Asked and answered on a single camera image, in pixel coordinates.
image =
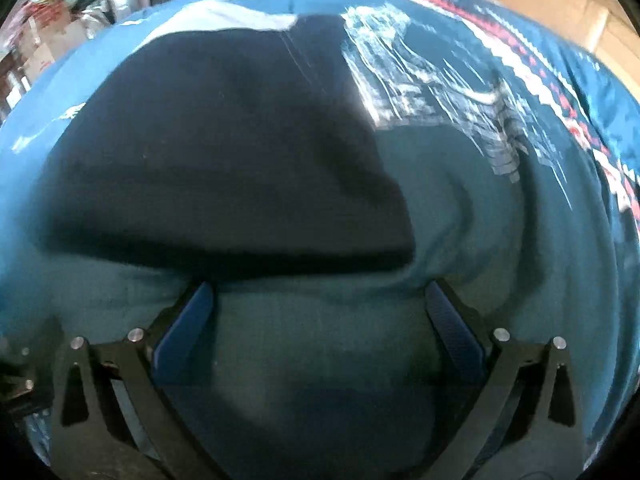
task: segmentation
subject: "metal pin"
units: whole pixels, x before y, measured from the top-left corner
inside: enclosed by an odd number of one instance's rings
[[[564,350],[566,348],[566,341],[564,340],[564,337],[560,337],[559,335],[557,335],[554,338],[554,346],[558,350]]]
[[[138,341],[140,341],[143,337],[145,336],[145,331],[142,330],[141,328],[134,328],[133,330],[131,330],[131,332],[129,332],[129,334],[127,335],[127,339],[129,341],[131,341],[132,343],[137,343]]]
[[[71,348],[73,348],[74,350],[78,350],[82,348],[83,344],[84,344],[84,337],[78,336],[71,340]]]
[[[501,343],[506,343],[511,339],[511,334],[506,328],[496,328],[494,330],[494,337]]]

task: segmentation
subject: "wooden cabinet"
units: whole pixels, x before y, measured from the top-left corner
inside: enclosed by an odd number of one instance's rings
[[[495,0],[593,52],[640,101],[640,37],[617,0]]]

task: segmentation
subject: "silver screw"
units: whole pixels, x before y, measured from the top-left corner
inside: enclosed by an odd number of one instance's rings
[[[142,330],[141,328],[134,328],[131,332],[129,332],[129,334],[127,335],[127,339],[129,341],[131,341],[132,343],[137,343],[138,341],[140,341],[143,337],[145,336],[145,331]]]
[[[566,348],[566,341],[564,340],[564,337],[560,337],[559,335],[557,335],[554,338],[554,346],[558,350],[564,350]]]
[[[78,336],[71,340],[71,348],[73,348],[74,350],[78,350],[82,348],[83,344],[84,344],[84,337]]]
[[[496,328],[494,330],[494,337],[501,343],[506,343],[511,339],[511,334],[506,328]]]

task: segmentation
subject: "pile of clutter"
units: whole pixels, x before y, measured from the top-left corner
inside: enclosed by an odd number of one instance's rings
[[[23,0],[2,27],[0,46],[21,59],[33,83],[55,60],[113,21],[110,0]]]

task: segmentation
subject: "folded black garment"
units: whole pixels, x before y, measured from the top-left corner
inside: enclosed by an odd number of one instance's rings
[[[289,30],[146,44],[50,153],[34,236],[50,250],[225,278],[408,263],[406,204],[344,41],[340,17],[310,16]]]

